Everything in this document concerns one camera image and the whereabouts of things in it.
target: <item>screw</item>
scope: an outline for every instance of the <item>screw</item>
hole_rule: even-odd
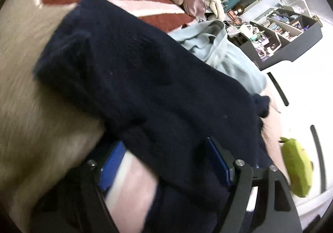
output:
[[[276,167],[274,164],[272,164],[272,165],[269,167],[269,169],[270,169],[271,171],[273,171],[273,172],[276,172],[276,171],[277,171],[277,167]]]
[[[94,166],[97,165],[97,163],[96,163],[94,160],[89,160],[89,161],[87,161],[87,164],[88,164],[89,166],[91,166],[91,167],[94,167]]]
[[[236,160],[235,163],[237,166],[243,166],[245,164],[245,162],[241,159]]]

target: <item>green plush toy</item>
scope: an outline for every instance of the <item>green plush toy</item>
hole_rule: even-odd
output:
[[[313,163],[302,145],[294,138],[280,138],[282,156],[291,182],[291,191],[299,196],[306,197],[312,186]]]

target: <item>light blue cloth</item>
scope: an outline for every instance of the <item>light blue cloth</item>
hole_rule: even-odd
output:
[[[169,35],[216,70],[236,79],[250,94],[260,94],[266,87],[266,77],[240,48],[228,41],[222,21],[206,21]]]

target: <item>black shelf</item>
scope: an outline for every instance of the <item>black shelf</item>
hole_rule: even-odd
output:
[[[302,19],[303,19],[303,16],[300,15],[300,14],[298,14],[298,13],[295,13],[295,12],[292,12],[292,11],[288,11],[288,10],[284,10],[284,9],[277,9],[277,10],[276,10],[275,12],[273,12],[273,13],[276,13],[276,14],[279,15],[279,16],[285,16],[285,15],[283,15],[283,13],[287,13],[288,16],[285,16],[285,17],[287,17],[287,18],[289,19],[289,21],[290,21],[289,25],[292,25],[293,23],[299,21],[300,24],[301,24],[301,26],[302,26],[302,27],[305,27],[305,26],[303,25],[303,20],[302,20]],[[291,17],[292,15],[297,15],[298,17],[297,17],[296,19],[294,19],[294,18]]]
[[[297,14],[292,11],[282,10],[281,11],[287,12],[287,14]],[[304,54],[307,50],[309,50],[314,44],[316,44],[318,41],[320,41],[323,37],[321,32],[321,26],[319,22],[316,20],[309,18],[307,16],[297,14],[299,17],[296,19],[296,21],[300,21],[302,24],[302,27],[310,26],[309,29],[304,31],[301,35],[297,36],[293,41],[289,41],[286,38],[281,37],[279,35],[279,39],[281,42],[281,47],[277,49],[277,51],[272,55],[271,57],[267,58],[264,62],[260,59],[258,53],[254,49],[252,43],[248,39],[238,38],[240,41],[245,41],[244,43],[239,42],[236,44],[256,65],[257,67],[262,71],[264,69],[267,69],[271,67],[272,65],[275,65],[283,60],[289,60],[294,61],[297,58],[299,58],[302,54]],[[259,25],[259,29],[266,28],[264,26]],[[272,34],[269,33],[269,31],[266,31],[267,36],[271,36]]]

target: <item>beige blanket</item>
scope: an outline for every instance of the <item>beige blanket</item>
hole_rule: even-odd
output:
[[[104,132],[33,78],[33,66],[67,7],[7,0],[0,10],[0,200],[23,232],[31,208],[78,165]]]

